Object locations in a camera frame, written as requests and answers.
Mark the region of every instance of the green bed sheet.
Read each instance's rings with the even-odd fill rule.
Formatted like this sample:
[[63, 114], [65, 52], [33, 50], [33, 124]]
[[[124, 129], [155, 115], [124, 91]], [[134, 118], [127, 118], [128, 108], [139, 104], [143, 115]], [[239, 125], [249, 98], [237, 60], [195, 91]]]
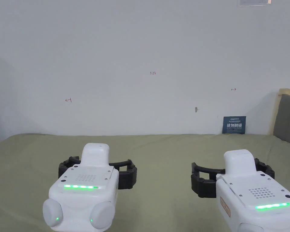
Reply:
[[53, 136], [18, 134], [0, 142], [0, 232], [51, 232], [42, 205], [58, 165], [86, 143], [110, 146], [110, 162], [132, 159], [137, 182], [120, 190], [109, 232], [229, 232], [216, 199], [191, 190], [191, 163], [224, 168], [223, 154], [247, 149], [290, 190], [290, 143], [263, 135]]

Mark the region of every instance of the fabric surface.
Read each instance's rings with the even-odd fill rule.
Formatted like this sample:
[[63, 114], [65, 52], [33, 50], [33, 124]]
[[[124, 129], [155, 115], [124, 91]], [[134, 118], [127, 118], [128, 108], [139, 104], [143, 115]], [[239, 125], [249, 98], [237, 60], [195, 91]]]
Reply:
[[19, 134], [0, 143], [0, 232], [51, 232], [42, 205], [57, 180], [58, 165], [69, 156], [80, 156], [90, 142], [110, 146], [109, 162], [132, 159], [138, 168], [133, 189], [119, 190], [108, 232], [230, 232], [216, 199], [199, 198], [190, 178], [192, 162], [224, 168], [223, 154], [229, 150], [249, 150], [290, 190], [290, 143], [275, 136]]
[[282, 95], [273, 134], [290, 143], [290, 95], [288, 94]]

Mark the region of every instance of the sticker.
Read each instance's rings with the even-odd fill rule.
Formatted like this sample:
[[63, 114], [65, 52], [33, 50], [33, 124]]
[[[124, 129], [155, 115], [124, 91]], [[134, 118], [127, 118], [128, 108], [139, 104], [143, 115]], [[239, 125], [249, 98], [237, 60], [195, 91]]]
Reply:
[[222, 205], [222, 207], [224, 208], [224, 210], [227, 212], [227, 214], [229, 215], [229, 217], [231, 217], [230, 208], [226, 205], [226, 203], [224, 202], [224, 200], [222, 199], [222, 197], [220, 197], [220, 204]]

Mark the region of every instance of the white wall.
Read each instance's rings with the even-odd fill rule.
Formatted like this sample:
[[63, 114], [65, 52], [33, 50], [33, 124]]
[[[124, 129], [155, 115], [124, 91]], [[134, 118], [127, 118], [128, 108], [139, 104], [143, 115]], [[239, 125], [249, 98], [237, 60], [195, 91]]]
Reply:
[[218, 134], [245, 115], [266, 134], [279, 88], [290, 0], [0, 0], [0, 140]]

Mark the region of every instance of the green led indicator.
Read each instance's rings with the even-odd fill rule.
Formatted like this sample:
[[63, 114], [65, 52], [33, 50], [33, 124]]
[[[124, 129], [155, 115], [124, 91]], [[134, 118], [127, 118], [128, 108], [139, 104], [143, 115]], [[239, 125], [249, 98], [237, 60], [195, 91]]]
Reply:
[[270, 208], [281, 208], [285, 206], [289, 206], [290, 203], [278, 203], [278, 204], [270, 204], [270, 205], [259, 205], [256, 206], [256, 209], [270, 209]]
[[72, 189], [99, 189], [97, 186], [87, 186], [87, 185], [70, 185], [65, 184], [65, 188], [72, 188]]

